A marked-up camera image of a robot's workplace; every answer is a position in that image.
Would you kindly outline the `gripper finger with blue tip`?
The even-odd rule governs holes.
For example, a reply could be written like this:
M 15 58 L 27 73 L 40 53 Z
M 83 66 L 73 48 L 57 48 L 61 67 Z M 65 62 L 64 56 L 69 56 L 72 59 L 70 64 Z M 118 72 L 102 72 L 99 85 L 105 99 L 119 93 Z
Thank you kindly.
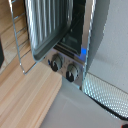
M 3 52 L 2 42 L 1 42 L 1 36 L 0 36 L 0 68 L 2 67 L 4 60 L 5 60 L 5 57 L 4 57 L 4 52 Z

